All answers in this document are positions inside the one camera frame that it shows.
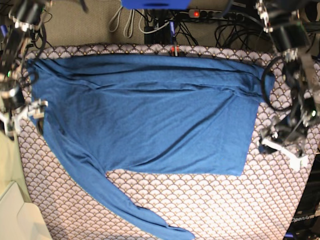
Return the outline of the white plastic bin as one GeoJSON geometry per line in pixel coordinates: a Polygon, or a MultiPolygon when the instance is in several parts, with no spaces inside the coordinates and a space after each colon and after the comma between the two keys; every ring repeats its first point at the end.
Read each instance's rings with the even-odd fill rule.
{"type": "Polygon", "coordinates": [[[0,238],[2,240],[51,240],[40,209],[25,202],[18,184],[10,182],[0,195],[0,238]]]}

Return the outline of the red and grey clamp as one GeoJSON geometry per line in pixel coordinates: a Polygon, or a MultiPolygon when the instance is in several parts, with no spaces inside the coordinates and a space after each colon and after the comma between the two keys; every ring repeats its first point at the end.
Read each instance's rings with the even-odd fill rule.
{"type": "Polygon", "coordinates": [[[178,46],[178,45],[173,45],[173,46],[171,47],[170,54],[171,54],[173,57],[178,57],[179,54],[180,54],[179,46],[178,46]]]}

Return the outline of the black OpenArm base box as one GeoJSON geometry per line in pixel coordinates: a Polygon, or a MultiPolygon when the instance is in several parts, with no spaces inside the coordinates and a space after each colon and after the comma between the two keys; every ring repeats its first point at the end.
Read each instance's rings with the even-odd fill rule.
{"type": "Polygon", "coordinates": [[[318,240],[320,238],[320,153],[315,156],[306,187],[285,240],[318,240]]]}

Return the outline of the patterned fan-print tablecloth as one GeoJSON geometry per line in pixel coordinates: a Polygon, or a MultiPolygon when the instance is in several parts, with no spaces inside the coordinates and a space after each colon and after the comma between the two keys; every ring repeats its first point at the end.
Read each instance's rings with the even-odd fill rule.
{"type": "MultiPolygon", "coordinates": [[[[258,108],[247,161],[240,176],[212,174],[147,174],[127,170],[107,178],[131,200],[155,211],[168,224],[191,231],[197,240],[281,240],[291,224],[307,224],[314,214],[297,217],[309,187],[319,180],[320,128],[308,131],[304,149],[309,159],[299,171],[281,153],[262,155],[258,132],[274,112],[258,108]]],[[[64,170],[29,120],[18,137],[27,198],[54,240],[151,240],[95,201],[64,170]]]]}

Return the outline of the blue box overhead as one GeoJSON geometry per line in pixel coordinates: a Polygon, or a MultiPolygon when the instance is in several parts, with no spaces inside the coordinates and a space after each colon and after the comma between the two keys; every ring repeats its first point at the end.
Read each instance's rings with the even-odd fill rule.
{"type": "Polygon", "coordinates": [[[160,9],[183,10],[190,0],[122,0],[122,5],[127,9],[160,9]]]}

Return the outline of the blue T-shirt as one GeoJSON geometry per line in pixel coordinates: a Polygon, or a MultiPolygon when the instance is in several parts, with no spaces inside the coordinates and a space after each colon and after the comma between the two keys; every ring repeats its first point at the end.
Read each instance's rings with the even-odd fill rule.
{"type": "Polygon", "coordinates": [[[39,59],[27,71],[33,98],[48,102],[43,137],[68,174],[164,240],[194,235],[136,206],[106,173],[241,175],[262,89],[275,83],[256,65],[160,55],[39,59]]]}

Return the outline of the black power strip red switch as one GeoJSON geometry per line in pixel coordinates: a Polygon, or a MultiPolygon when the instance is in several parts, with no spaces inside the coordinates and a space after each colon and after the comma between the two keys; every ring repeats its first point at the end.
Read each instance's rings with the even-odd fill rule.
{"type": "Polygon", "coordinates": [[[191,19],[199,19],[199,20],[221,20],[221,21],[242,22],[245,18],[245,16],[242,13],[232,12],[232,11],[222,15],[221,11],[189,9],[187,13],[191,19]]]}

